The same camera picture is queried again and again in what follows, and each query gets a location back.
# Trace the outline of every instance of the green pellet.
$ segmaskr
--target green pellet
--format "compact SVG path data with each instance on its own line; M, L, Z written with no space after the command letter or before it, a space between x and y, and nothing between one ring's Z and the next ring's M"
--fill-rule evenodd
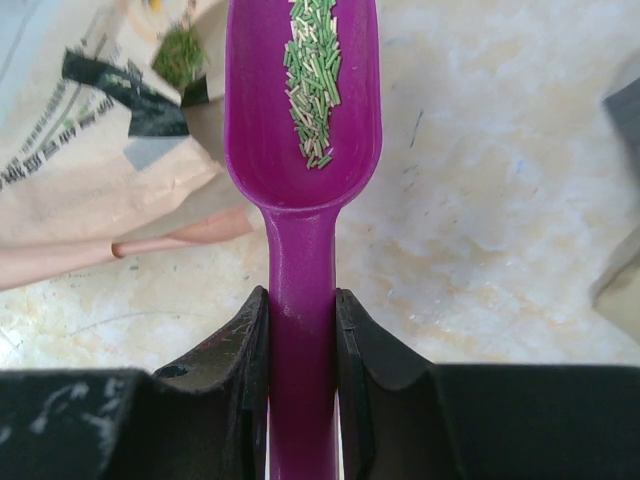
M322 84L316 82L315 80L311 80L309 77L302 77L303 82L307 82L310 86L317 88L318 90L324 90Z
M341 102L336 82L341 53L331 10L336 0L295 0L290 10L292 39L283 63L288 69L290 114L307 168L324 168L332 159L329 118Z
M318 165L317 165L318 168L323 169L329 164L331 160L333 160L333 157L331 155L326 155L325 157L322 158L322 160L318 162Z

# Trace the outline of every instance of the plastic scoop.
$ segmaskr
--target plastic scoop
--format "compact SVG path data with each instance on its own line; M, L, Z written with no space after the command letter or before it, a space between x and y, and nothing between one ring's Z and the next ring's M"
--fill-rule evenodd
M231 0L225 148L231 176L265 217L270 249L272 480L337 478L335 223L362 191L382 146L374 0L338 0L342 104L333 161L307 170L285 94L287 0Z

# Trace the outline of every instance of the scoop bowl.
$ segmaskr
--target scoop bowl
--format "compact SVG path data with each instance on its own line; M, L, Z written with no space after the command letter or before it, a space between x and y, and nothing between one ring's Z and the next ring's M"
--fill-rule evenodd
M330 117L333 161L307 170L285 93L286 0L231 0L226 45L226 160L262 211L270 250L272 480L337 478L334 418L335 222L382 147L374 0L338 0L342 104Z

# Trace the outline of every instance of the pink scoop handle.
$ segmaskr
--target pink scoop handle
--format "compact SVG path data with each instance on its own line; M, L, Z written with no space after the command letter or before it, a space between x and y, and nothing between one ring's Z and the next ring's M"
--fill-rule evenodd
M270 249L272 480L337 480L338 208L265 211Z

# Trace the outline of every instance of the white marble countertop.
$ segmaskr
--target white marble countertop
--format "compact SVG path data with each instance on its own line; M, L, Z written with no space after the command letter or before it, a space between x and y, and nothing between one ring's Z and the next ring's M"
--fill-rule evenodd
M589 298L640 220L640 189L601 107L640 47L640 3L378 10L385 148L339 220L339 286L434 361L640 364L640 346ZM0 366L155 369L266 281L256 232L4 292Z

